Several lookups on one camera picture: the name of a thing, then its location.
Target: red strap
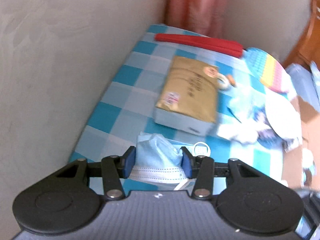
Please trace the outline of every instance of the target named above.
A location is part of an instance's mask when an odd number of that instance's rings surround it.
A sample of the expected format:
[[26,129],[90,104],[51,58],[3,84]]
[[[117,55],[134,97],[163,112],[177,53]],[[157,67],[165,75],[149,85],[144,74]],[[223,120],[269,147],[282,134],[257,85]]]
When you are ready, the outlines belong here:
[[155,35],[155,40],[209,49],[238,58],[242,56],[243,50],[243,46],[236,41],[201,36],[158,33]]

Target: pink curtain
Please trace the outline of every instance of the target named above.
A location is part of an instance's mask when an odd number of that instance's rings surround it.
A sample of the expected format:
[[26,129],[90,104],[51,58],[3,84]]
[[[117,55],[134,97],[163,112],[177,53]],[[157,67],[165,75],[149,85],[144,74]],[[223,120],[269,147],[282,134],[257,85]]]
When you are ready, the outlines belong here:
[[167,24],[221,38],[228,0],[169,0]]

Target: blue plastic item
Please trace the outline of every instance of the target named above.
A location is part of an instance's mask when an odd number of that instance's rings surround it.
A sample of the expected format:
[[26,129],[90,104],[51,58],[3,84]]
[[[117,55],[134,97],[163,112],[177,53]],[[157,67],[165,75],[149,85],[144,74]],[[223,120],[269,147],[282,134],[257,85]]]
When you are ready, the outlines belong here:
[[314,61],[311,61],[310,69],[312,73],[313,84],[315,86],[318,99],[319,99],[320,98],[320,71],[318,70],[318,67]]
[[299,64],[291,64],[285,70],[290,75],[297,94],[320,112],[320,103],[311,73]]

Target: tissue box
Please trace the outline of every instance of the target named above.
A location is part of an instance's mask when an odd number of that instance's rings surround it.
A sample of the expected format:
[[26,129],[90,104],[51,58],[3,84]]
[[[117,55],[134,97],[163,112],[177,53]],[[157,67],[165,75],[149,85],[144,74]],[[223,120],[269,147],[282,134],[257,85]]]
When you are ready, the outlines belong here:
[[176,56],[156,103],[158,124],[205,136],[217,120],[216,66]]
[[[302,142],[284,146],[282,179],[288,182],[290,188],[310,188],[318,191],[320,190],[320,113],[299,96],[291,103],[300,113]],[[313,153],[311,167],[303,167],[303,148]]]

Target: surgical face mask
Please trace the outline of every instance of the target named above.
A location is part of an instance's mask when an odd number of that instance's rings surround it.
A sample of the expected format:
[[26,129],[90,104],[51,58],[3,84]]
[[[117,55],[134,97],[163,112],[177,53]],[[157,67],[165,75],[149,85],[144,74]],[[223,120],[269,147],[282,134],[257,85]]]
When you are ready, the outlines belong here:
[[161,134],[141,132],[137,139],[135,166],[129,178],[157,185],[160,190],[185,188],[192,180],[185,176],[181,168],[182,146],[187,147],[193,154],[194,152],[203,154],[203,147],[206,147],[198,144],[194,147],[191,144],[168,140]]

